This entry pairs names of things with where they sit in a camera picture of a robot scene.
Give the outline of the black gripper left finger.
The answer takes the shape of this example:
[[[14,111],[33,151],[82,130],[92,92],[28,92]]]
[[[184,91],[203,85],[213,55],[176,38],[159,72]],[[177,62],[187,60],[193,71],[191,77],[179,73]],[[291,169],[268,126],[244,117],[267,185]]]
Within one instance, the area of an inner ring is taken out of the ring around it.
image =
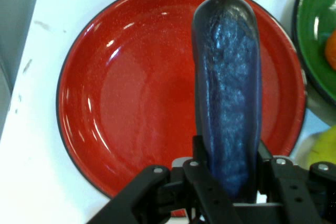
[[[150,165],[89,223],[166,223],[185,209],[190,223],[241,223],[233,204],[207,168],[203,138],[193,137],[193,157],[181,167]]]

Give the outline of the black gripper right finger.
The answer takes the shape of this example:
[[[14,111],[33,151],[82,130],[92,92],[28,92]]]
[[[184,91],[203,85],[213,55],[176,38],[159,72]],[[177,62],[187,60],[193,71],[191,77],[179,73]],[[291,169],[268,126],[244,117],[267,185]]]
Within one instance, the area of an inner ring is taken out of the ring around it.
[[[335,223],[335,164],[316,162],[304,169],[286,156],[273,156],[261,142],[257,189],[268,203],[281,205],[285,223]]]

